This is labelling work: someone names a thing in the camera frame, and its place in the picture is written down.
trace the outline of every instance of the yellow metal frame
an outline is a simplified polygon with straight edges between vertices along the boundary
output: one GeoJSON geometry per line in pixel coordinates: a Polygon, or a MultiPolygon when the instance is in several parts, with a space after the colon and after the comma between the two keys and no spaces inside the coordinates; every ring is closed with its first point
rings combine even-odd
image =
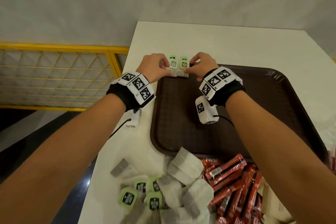
{"type": "MultiPolygon", "coordinates": [[[[60,44],[20,44],[20,43],[0,43],[0,49],[5,50],[34,50],[50,52],[92,52],[105,53],[111,70],[116,78],[122,74],[122,69],[117,54],[127,55],[128,47],[115,46],[94,46],[94,45],[60,45],[60,44]]],[[[86,108],[67,107],[41,107],[41,106],[14,106],[0,105],[0,108],[28,109],[28,110],[59,110],[59,111],[85,111],[86,108]]]]}

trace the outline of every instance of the person's right hand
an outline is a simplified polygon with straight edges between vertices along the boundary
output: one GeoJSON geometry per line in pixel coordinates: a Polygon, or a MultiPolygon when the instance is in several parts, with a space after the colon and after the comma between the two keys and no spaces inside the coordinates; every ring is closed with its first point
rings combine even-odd
{"type": "Polygon", "coordinates": [[[219,68],[216,60],[214,60],[209,54],[204,52],[197,53],[191,60],[190,64],[194,64],[190,68],[184,69],[186,74],[197,75],[197,81],[202,81],[204,75],[212,69],[219,68]]]}

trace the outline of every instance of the forearm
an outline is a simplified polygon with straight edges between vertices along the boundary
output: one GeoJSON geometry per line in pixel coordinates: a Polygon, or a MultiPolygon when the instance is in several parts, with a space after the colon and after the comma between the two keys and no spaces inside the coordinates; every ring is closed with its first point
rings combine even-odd
{"type": "Polygon", "coordinates": [[[321,209],[333,212],[336,199],[336,178],[328,168],[291,129],[245,92],[234,93],[226,109],[251,157],[296,220],[327,223],[321,219],[321,209]]]}
{"type": "Polygon", "coordinates": [[[50,223],[125,109],[108,94],[50,136],[0,186],[0,222],[50,223]]]}

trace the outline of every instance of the hand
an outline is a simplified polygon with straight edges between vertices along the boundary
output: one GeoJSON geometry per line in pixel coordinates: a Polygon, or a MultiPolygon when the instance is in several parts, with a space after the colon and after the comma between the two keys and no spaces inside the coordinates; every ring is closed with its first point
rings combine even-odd
{"type": "Polygon", "coordinates": [[[136,71],[143,74],[149,83],[153,83],[164,76],[171,75],[171,71],[167,70],[169,66],[169,61],[163,53],[153,53],[143,57],[136,71]]]}
{"type": "Polygon", "coordinates": [[[197,75],[197,81],[202,81],[203,77],[207,72],[212,69],[219,68],[216,60],[214,60],[209,54],[204,52],[197,53],[191,60],[190,64],[194,64],[190,68],[184,69],[184,73],[186,74],[195,74],[197,75]]]}

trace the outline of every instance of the white wall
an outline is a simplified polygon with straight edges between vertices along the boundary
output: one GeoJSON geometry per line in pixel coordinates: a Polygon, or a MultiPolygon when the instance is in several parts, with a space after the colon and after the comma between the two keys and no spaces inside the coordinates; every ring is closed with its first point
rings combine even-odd
{"type": "Polygon", "coordinates": [[[137,21],[304,29],[336,57],[336,0],[0,0],[0,41],[129,46],[137,21]]]}

